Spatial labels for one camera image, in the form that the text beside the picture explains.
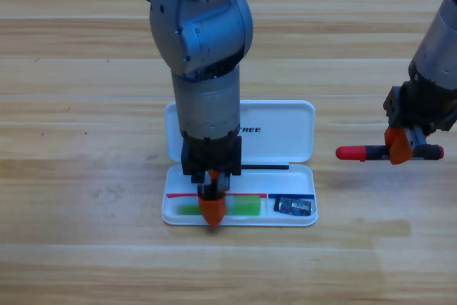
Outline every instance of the red strip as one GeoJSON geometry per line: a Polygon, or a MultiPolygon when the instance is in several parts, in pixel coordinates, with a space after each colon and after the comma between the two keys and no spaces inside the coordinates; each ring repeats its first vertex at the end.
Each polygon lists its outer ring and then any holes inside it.
{"type": "Polygon", "coordinates": [[[266,198],[266,193],[226,193],[226,196],[258,196],[260,198],[266,198]]]}
{"type": "Polygon", "coordinates": [[[197,193],[169,193],[167,198],[181,198],[182,196],[197,196],[197,193]]]}
{"type": "MultiPolygon", "coordinates": [[[[227,193],[227,196],[259,196],[260,198],[267,198],[266,193],[227,193]]],[[[169,193],[167,198],[181,198],[183,196],[197,196],[197,193],[169,193]]]]}

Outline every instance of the case lid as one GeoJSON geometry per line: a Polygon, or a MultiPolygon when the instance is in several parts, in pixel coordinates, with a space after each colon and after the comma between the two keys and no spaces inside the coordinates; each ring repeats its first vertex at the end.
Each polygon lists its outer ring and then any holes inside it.
{"type": "MultiPolygon", "coordinates": [[[[241,100],[242,164],[288,164],[311,158],[314,141],[313,105],[303,100],[241,100]]],[[[181,161],[183,138],[176,103],[165,110],[169,156],[181,161]]]]}

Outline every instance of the red and black tool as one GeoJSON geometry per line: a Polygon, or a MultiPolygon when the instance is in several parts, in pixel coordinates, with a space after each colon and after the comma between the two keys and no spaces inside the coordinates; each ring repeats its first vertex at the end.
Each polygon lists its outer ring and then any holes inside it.
{"type": "MultiPolygon", "coordinates": [[[[336,150],[336,157],[340,160],[390,160],[388,146],[340,146],[336,150]]],[[[441,160],[444,157],[442,146],[430,145],[420,147],[411,159],[441,160]]]]}
{"type": "Polygon", "coordinates": [[[336,157],[340,160],[389,160],[392,164],[402,164],[408,160],[441,160],[444,157],[442,146],[426,143],[426,136],[417,127],[393,129],[384,133],[384,146],[340,146],[336,157]]]}

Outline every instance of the wood grain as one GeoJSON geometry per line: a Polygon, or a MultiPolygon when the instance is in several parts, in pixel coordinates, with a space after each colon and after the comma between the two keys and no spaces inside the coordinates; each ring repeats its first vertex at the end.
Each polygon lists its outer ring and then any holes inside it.
{"type": "Polygon", "coordinates": [[[457,303],[457,131],[443,161],[343,162],[441,0],[248,0],[244,99],[316,107],[320,217],[167,226],[169,69],[143,0],[0,0],[0,304],[457,303]]]}

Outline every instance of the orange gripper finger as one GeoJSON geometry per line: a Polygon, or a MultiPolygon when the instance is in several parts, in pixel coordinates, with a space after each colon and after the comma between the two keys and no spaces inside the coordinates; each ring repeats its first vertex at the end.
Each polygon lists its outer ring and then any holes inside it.
{"type": "Polygon", "coordinates": [[[211,170],[208,171],[208,174],[209,174],[211,180],[215,181],[215,180],[217,180],[217,176],[218,176],[219,173],[217,171],[211,169],[211,170]]]}
{"type": "Polygon", "coordinates": [[[387,133],[386,145],[389,145],[389,159],[392,164],[402,164],[413,158],[413,151],[409,145],[408,137],[404,129],[393,129],[391,133],[387,133]]]}
{"type": "Polygon", "coordinates": [[[405,129],[403,129],[403,128],[394,129],[389,126],[387,128],[387,130],[384,132],[384,141],[387,146],[391,146],[398,137],[400,137],[404,134],[405,134],[405,129]]]}
{"type": "Polygon", "coordinates": [[[216,228],[226,215],[225,197],[218,200],[203,200],[199,196],[199,208],[206,223],[212,228],[216,228]]]}

